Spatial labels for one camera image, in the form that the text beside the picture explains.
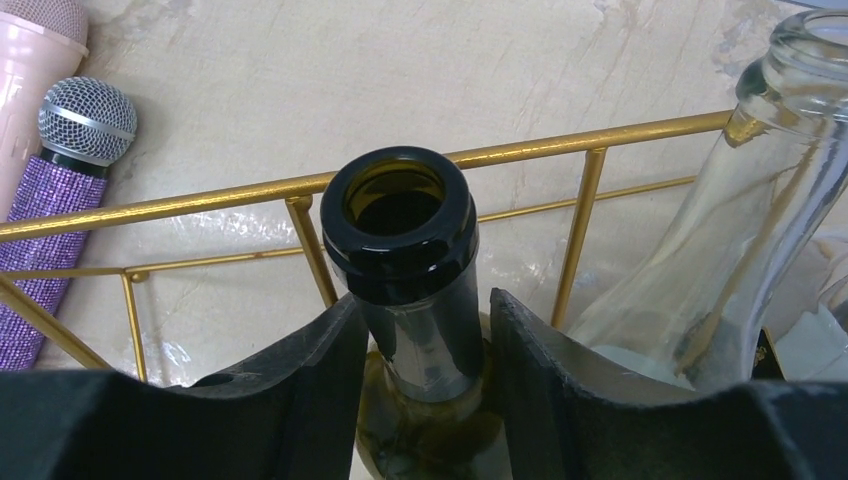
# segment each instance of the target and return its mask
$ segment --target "pink microphone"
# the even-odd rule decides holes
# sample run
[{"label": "pink microphone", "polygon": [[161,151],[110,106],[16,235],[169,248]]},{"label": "pink microphone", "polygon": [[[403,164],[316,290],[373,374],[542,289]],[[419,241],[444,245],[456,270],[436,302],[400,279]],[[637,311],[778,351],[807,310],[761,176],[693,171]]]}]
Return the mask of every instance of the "pink microphone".
[{"label": "pink microphone", "polygon": [[76,72],[88,37],[79,0],[0,0],[0,222],[9,214],[30,155],[41,147],[38,109]]}]

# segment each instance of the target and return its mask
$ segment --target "dark green bottle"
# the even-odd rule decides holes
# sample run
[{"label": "dark green bottle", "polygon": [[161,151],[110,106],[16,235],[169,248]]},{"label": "dark green bottle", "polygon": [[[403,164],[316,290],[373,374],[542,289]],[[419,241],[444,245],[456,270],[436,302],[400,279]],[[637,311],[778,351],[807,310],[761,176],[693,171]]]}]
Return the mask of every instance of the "dark green bottle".
[{"label": "dark green bottle", "polygon": [[422,148],[369,153],[330,182],[321,222],[377,342],[356,432],[369,472],[511,478],[477,304],[477,212],[462,172]]}]

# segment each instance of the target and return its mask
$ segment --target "wire basket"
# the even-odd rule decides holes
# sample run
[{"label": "wire basket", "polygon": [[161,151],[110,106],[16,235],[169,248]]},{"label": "wire basket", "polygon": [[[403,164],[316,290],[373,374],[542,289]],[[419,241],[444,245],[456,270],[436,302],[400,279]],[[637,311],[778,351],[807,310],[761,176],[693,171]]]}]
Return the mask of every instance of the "wire basket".
[{"label": "wire basket", "polygon": [[[586,236],[595,201],[685,185],[695,179],[694,176],[681,177],[599,193],[597,191],[598,184],[607,150],[620,145],[720,130],[727,122],[730,113],[729,111],[724,111],[673,118],[605,130],[464,150],[449,153],[446,156],[453,160],[459,168],[471,169],[566,153],[585,152],[583,176],[577,198],[557,200],[530,207],[482,215],[479,219],[481,223],[492,222],[558,208],[576,207],[551,318],[551,324],[554,327],[562,328],[565,320],[566,306],[583,249],[583,240]],[[76,278],[103,275],[114,275],[118,277],[123,284],[127,304],[127,314],[129,317],[138,378],[142,381],[147,381],[144,345],[141,340],[142,335],[139,328],[133,284],[148,280],[155,272],[303,254],[309,263],[318,293],[321,295],[324,304],[329,307],[336,302],[337,295],[327,268],[327,263],[321,251],[322,245],[318,239],[312,219],[309,216],[309,210],[313,203],[313,195],[324,191],[334,173],[319,173],[130,205],[105,207],[74,214],[0,224],[0,242],[8,242],[285,200],[286,207],[291,215],[292,223],[301,244],[300,247],[295,248],[193,258],[130,267],[0,272],[0,302],[6,303],[84,367],[109,368],[109,365],[88,345],[17,288],[14,281],[31,278]]]}]

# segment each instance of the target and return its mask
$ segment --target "purple rhinestone microphone handle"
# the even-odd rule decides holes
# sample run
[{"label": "purple rhinestone microphone handle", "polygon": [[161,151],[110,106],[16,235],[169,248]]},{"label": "purple rhinestone microphone handle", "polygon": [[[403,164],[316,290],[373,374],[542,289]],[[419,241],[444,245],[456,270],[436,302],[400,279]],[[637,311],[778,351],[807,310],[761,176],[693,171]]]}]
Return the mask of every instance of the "purple rhinestone microphone handle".
[{"label": "purple rhinestone microphone handle", "polygon": [[[9,221],[79,212],[100,206],[106,180],[77,173],[33,155],[15,195]],[[88,232],[0,243],[0,271],[74,268]],[[67,278],[38,278],[15,284],[52,315],[68,287]],[[35,363],[44,336],[0,304],[0,370],[25,370]]]}]

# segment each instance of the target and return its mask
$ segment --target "bottle mouth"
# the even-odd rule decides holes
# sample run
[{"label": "bottle mouth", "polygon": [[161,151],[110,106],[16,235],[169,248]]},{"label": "bottle mouth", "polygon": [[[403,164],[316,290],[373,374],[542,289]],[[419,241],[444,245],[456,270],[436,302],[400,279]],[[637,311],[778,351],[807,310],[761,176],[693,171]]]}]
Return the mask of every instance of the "bottle mouth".
[{"label": "bottle mouth", "polygon": [[793,15],[775,27],[771,44],[771,53],[786,64],[848,81],[848,10]]},{"label": "bottle mouth", "polygon": [[820,40],[848,47],[848,11],[813,12],[804,22],[804,28]]},{"label": "bottle mouth", "polygon": [[444,205],[444,181],[423,163],[382,160],[351,180],[345,218],[367,235],[390,237],[423,227]]},{"label": "bottle mouth", "polygon": [[417,302],[456,279],[477,253],[477,212],[462,172],[418,147],[365,154],[321,200],[324,245],[348,289],[376,305]]}]

